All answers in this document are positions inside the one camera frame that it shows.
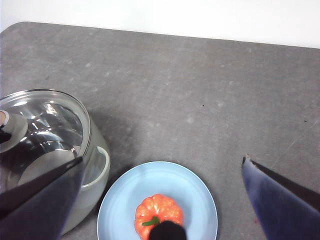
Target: speckled gray surface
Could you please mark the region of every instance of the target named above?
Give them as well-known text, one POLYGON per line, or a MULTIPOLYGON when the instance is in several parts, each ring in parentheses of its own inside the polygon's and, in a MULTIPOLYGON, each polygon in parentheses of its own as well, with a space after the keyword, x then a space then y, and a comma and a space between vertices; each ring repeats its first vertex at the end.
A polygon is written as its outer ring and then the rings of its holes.
MULTIPOLYGON (((1 34, 1 96, 34 88, 87 107, 110 146, 108 187, 149 161, 199 175, 219 240, 266 239, 245 153, 320 192, 319 49, 23 22, 1 34)), ((98 210, 61 239, 97 239, 98 210)))

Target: blue ceramic plate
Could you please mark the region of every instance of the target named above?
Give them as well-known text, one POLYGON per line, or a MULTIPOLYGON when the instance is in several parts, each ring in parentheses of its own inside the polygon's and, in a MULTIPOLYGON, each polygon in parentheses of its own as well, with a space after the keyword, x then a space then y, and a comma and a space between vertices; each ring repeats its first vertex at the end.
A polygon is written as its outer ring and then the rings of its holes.
POLYGON ((135 231, 137 206, 149 196, 163 194, 184 213, 188 240, 215 240, 215 202, 201 179, 189 169, 166 161, 148 162, 123 174, 106 193, 98 215, 99 240, 139 240, 135 231))

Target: orange pumpkin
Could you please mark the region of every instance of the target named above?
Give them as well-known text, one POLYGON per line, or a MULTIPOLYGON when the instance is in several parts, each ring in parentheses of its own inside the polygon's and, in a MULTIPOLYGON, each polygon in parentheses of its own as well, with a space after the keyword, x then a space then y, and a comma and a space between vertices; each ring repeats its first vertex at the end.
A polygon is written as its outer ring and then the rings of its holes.
POLYGON ((145 198, 136 208, 134 227, 141 240, 148 240, 151 229, 163 221, 183 227, 184 214, 170 197, 158 193, 145 198))

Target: metal lid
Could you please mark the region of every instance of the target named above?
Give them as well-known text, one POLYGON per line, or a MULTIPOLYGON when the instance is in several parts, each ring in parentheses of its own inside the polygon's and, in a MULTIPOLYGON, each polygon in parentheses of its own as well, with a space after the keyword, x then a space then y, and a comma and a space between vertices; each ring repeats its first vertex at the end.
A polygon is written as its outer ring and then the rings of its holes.
POLYGON ((0 193, 28 182, 77 156, 90 140, 87 110, 73 96, 48 89, 20 91, 0 100, 0 193))

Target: white wall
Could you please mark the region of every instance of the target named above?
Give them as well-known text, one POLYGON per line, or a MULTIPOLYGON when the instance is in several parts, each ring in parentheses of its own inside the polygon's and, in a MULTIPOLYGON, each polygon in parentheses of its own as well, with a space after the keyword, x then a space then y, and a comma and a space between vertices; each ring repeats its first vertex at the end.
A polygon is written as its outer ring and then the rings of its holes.
POLYGON ((1 0, 22 21, 320 48, 320 0, 1 0))

